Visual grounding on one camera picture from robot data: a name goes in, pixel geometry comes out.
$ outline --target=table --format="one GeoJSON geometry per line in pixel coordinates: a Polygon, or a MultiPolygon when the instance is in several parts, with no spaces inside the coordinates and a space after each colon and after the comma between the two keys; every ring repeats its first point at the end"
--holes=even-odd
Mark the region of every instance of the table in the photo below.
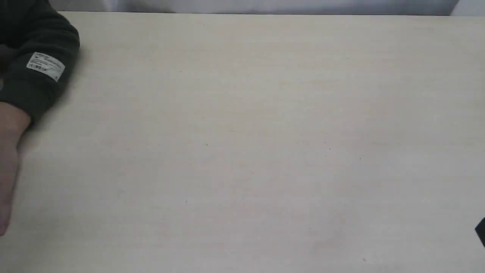
{"type": "Polygon", "coordinates": [[[485,18],[64,14],[3,273],[485,268],[485,18]]]}

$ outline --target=hand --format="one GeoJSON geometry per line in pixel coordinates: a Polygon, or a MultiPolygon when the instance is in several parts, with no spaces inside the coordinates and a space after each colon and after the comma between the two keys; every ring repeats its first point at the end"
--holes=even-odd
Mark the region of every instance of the hand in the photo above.
{"type": "Polygon", "coordinates": [[[30,124],[22,110],[0,102],[0,236],[7,231],[18,171],[17,145],[30,124]]]}

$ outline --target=wrist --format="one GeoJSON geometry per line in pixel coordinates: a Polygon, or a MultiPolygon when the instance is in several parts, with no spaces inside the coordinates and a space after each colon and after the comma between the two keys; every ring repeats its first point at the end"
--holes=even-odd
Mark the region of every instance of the wrist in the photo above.
{"type": "Polygon", "coordinates": [[[0,138],[18,142],[31,118],[19,108],[0,102],[0,138]]]}

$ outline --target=dark green sleeve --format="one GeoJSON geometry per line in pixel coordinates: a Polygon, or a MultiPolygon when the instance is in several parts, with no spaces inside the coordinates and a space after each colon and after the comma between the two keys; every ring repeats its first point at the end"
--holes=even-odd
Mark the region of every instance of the dark green sleeve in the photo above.
{"type": "Polygon", "coordinates": [[[36,121],[65,89],[79,51],[79,34],[48,0],[0,1],[7,3],[2,11],[10,28],[6,45],[18,49],[4,75],[0,102],[22,109],[36,121]]]}

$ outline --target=white backdrop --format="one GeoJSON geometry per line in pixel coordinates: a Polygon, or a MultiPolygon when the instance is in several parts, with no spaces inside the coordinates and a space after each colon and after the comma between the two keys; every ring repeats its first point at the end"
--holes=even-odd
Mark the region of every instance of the white backdrop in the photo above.
{"type": "MultiPolygon", "coordinates": [[[[462,1],[471,1],[475,4],[485,2],[485,0],[462,1]]],[[[458,0],[51,0],[51,2],[58,10],[71,11],[449,15],[458,0]]]]}

